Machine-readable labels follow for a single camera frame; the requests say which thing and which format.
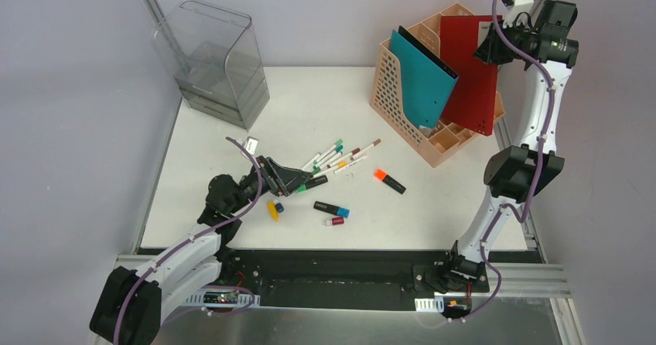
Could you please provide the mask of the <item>teal folder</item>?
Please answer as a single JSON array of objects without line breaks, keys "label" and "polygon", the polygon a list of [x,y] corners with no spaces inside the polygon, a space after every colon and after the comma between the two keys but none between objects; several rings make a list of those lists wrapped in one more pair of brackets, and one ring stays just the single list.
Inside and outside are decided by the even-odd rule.
[{"label": "teal folder", "polygon": [[459,75],[403,26],[391,33],[389,50],[400,66],[405,117],[416,128],[434,128]]}]

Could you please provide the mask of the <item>red folder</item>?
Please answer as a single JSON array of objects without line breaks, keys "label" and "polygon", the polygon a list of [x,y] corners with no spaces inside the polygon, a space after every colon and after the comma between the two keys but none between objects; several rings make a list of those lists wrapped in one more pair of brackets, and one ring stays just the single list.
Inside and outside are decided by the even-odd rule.
[{"label": "red folder", "polygon": [[442,118],[486,136],[493,133],[498,67],[475,52],[493,29],[490,15],[446,15],[440,20],[440,58],[458,74]]}]

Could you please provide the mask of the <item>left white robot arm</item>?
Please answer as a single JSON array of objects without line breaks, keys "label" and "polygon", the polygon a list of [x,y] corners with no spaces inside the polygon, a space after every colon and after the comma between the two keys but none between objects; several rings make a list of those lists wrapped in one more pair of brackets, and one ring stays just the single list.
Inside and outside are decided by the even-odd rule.
[{"label": "left white robot arm", "polygon": [[259,197],[292,195],[312,176],[264,156],[252,160],[240,181],[215,176],[203,212],[185,237],[137,268],[119,266],[109,274],[91,332],[113,344],[150,344],[169,314],[193,293],[211,282],[223,287],[234,281],[236,266],[225,258],[226,245]]}]

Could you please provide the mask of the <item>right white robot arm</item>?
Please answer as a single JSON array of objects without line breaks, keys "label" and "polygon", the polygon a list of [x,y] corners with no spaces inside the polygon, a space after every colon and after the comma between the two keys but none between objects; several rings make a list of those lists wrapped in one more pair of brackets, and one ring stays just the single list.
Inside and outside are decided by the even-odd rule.
[{"label": "right white robot arm", "polygon": [[564,168],[555,133],[562,95],[576,65],[579,44],[568,37],[576,21],[576,4],[547,0],[536,20],[514,3],[492,22],[473,55],[498,66],[524,61],[528,98],[515,142],[492,156],[483,182],[487,187],[471,225],[432,270],[436,291],[488,291],[490,249],[505,223],[523,223],[530,204]]}]

